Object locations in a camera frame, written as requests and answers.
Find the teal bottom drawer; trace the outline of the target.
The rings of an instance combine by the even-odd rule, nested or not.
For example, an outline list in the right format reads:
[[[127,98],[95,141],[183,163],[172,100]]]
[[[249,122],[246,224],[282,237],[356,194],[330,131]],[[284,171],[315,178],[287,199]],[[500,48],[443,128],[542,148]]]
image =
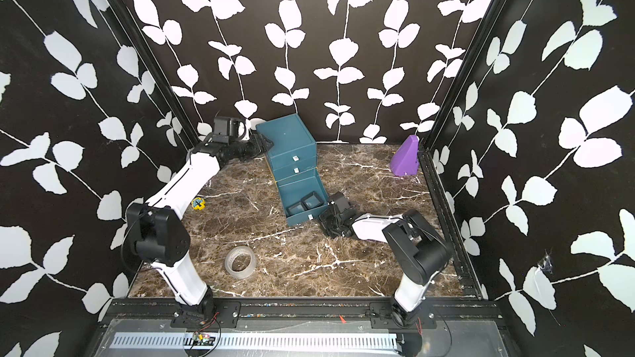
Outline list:
[[[315,220],[327,209],[327,192],[316,169],[285,178],[277,188],[290,227]]]

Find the small black brooch box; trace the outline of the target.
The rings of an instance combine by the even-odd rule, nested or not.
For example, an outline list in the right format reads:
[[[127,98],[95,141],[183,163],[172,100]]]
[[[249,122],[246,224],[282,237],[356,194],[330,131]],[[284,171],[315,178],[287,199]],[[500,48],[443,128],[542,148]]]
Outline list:
[[[307,210],[306,205],[300,201],[294,204],[291,204],[290,206],[288,206],[286,208],[287,213],[289,214],[290,217],[298,215],[299,213],[303,213]]]
[[[309,193],[308,195],[304,196],[300,201],[302,201],[306,205],[307,210],[319,208],[322,205],[324,205],[323,199],[316,192]]]

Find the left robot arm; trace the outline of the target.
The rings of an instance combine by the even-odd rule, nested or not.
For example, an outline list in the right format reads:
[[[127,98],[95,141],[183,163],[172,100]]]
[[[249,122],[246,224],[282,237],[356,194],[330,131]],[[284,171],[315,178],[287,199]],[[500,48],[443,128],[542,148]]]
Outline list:
[[[273,146],[258,132],[248,140],[207,137],[190,151],[184,167],[164,188],[145,203],[127,208],[129,250],[161,275],[179,304],[199,307],[211,298],[211,289],[190,258],[191,239],[182,223],[188,206],[229,162],[253,160]]]

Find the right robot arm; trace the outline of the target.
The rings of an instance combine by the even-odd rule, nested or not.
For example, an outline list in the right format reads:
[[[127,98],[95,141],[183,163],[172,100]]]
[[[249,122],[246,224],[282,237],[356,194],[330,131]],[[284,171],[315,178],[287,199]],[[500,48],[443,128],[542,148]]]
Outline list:
[[[353,237],[388,244],[403,271],[393,295],[393,317],[402,326],[418,314],[429,285],[451,259],[446,241],[414,209],[396,216],[376,216],[353,208],[341,211],[331,204],[318,220],[331,238]]]

